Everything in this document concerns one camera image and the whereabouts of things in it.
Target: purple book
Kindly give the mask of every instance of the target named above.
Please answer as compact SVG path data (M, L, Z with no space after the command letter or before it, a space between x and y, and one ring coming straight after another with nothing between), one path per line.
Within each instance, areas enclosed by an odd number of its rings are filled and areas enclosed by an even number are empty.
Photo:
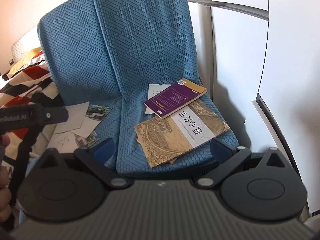
M150 98L144 104L154 111L156 115L164 119L175 111L190 104L206 92L206 88L183 78Z

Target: white screw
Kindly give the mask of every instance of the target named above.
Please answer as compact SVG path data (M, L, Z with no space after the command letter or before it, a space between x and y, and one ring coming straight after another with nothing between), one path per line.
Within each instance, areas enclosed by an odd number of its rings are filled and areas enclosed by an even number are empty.
M198 179L198 184L203 187L208 187L213 185L213 179L210 178L201 178Z
M112 186L115 186L115 187L122 187L124 186L125 184L127 184L127 181L123 178L114 178L110 181L111 185Z

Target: finger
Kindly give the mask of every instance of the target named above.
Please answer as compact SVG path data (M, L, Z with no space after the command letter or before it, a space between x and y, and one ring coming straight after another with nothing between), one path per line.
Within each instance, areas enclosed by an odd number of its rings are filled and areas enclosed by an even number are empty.
M8 188L0 189L0 210L3 210L11 199L11 192Z
M6 205L5 208L0 212L0 223L5 222L11 215L11 207Z
M9 184L9 174L7 168L0 166L0 188L4 188Z
M1 145L6 148L10 144L10 137L8 135L2 135Z

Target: blue chair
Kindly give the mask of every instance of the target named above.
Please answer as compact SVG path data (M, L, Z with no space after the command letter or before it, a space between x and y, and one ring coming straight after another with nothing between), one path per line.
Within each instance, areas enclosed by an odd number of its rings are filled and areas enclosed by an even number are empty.
M66 105L112 107L96 129L101 140L115 140L106 166L125 176L152 177L217 165L207 143L172 165L150 168L133 128L152 117L143 105L149 84L182 77L200 84L187 0L69 0L40 20L38 34ZM223 119L207 94L201 100ZM231 130L219 139L238 145Z

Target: book cover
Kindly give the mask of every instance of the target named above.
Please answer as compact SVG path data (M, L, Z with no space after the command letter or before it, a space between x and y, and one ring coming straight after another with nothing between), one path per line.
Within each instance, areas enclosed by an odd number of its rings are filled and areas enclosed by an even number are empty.
M168 163L173 164L176 160L178 159L178 157L168 161Z
M153 168L205 144L230 127L197 99L166 119L156 116L134 129Z
M206 88L183 78L147 100L144 104L155 112L156 115L164 119L206 92Z

